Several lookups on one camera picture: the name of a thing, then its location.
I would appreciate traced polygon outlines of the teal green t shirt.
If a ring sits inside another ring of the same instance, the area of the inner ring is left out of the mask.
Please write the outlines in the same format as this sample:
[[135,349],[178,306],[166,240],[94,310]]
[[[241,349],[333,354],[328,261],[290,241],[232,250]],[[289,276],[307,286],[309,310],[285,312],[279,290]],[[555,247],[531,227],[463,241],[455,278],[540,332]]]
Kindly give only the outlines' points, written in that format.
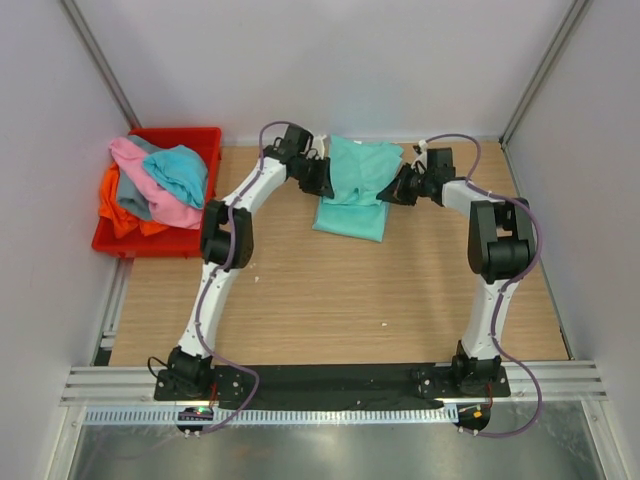
[[313,229],[380,242],[389,204],[377,198],[402,165],[403,148],[389,142],[362,143],[330,138],[333,198],[320,199]]

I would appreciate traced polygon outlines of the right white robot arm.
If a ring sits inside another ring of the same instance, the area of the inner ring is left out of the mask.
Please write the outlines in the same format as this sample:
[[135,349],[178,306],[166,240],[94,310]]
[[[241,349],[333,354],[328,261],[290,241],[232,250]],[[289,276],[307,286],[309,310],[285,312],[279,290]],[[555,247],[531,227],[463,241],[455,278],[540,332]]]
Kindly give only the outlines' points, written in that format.
[[456,175],[450,148],[414,147],[378,198],[413,206],[428,198],[468,219],[467,260],[477,287],[467,329],[448,371],[445,389],[460,396],[484,396],[504,381],[501,338],[511,298],[536,261],[537,242],[528,203],[504,197]]

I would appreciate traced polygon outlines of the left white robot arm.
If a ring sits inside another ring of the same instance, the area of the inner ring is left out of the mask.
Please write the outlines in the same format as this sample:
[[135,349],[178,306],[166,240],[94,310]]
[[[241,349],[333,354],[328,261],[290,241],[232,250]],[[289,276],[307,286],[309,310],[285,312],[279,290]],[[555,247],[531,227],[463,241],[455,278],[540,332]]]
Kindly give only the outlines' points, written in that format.
[[271,194],[289,179],[308,194],[331,198],[330,159],[324,135],[314,135],[290,122],[272,144],[259,146],[255,167],[226,197],[207,202],[201,226],[202,276],[188,324],[167,366],[158,374],[159,385],[173,387],[192,400],[204,398],[212,387],[211,363],[218,326],[231,288],[254,250],[253,215]]

